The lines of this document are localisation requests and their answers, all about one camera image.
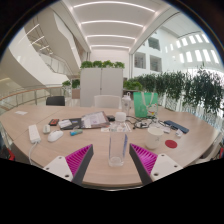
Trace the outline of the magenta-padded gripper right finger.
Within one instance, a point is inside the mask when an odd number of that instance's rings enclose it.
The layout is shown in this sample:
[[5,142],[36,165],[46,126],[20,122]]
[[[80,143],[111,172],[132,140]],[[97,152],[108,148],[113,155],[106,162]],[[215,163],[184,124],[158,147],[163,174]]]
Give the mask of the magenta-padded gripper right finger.
[[135,144],[130,144],[129,153],[143,185],[150,184],[182,169],[168,155],[157,155]]

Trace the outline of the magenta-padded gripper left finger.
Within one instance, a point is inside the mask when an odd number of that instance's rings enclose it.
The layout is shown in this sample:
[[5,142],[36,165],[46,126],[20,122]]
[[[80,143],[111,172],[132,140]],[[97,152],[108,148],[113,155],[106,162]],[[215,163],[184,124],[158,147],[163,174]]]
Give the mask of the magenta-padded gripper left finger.
[[81,186],[92,156],[93,145],[90,144],[66,157],[56,157],[44,167],[44,170]]

